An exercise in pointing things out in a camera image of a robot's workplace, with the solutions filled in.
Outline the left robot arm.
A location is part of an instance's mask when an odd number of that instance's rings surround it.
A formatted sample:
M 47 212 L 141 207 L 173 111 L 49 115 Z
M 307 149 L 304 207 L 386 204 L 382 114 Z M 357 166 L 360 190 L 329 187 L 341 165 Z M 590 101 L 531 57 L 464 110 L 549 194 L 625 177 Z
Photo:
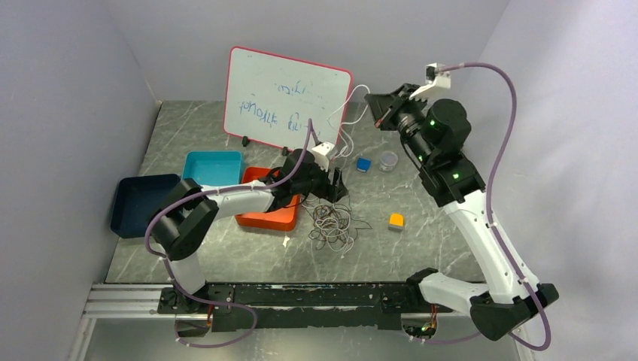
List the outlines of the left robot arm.
M 210 187 L 184 178 L 150 215 L 144 246 L 158 256 L 171 287 L 161 305 L 172 312 L 198 313 L 205 308 L 234 308 L 214 299 L 202 272 L 198 251 L 214 222 L 248 213 L 273 213 L 296 196 L 339 201 L 348 194 L 342 170 L 330 167 L 331 149 L 322 143 L 288 153 L 283 165 L 243 184 Z

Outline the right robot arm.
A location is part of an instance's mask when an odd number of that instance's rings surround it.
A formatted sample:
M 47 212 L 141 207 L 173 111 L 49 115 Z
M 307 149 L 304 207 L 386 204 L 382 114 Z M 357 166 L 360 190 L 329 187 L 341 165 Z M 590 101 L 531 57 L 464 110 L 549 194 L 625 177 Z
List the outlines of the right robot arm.
M 542 284 L 515 252 L 488 207 L 487 185 L 463 153 L 471 124 L 462 104 L 439 99 L 431 106 L 411 98 L 414 84 L 364 99 L 381 131 L 396 131 L 415 156 L 424 189 L 451 218 L 485 278 L 481 284 L 450 278 L 434 268 L 414 274 L 406 302 L 414 311 L 436 304 L 468 316 L 486 338 L 497 341 L 557 301 L 553 284 Z

